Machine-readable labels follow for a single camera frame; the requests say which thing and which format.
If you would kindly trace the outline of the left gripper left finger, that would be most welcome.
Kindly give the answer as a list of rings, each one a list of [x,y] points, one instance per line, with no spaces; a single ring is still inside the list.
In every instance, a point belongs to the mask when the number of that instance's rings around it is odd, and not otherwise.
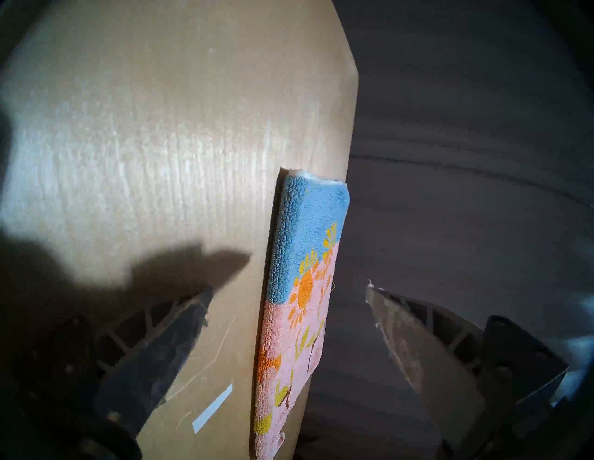
[[[18,405],[47,458],[142,459],[137,436],[194,348],[214,289],[94,329],[74,316],[18,361]]]

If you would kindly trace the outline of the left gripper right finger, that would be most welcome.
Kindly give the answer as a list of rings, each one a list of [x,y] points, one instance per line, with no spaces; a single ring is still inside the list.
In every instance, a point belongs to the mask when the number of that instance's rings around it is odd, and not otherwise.
[[[483,328],[368,281],[391,358],[441,434],[437,459],[520,459],[550,415],[567,362],[512,320]]]

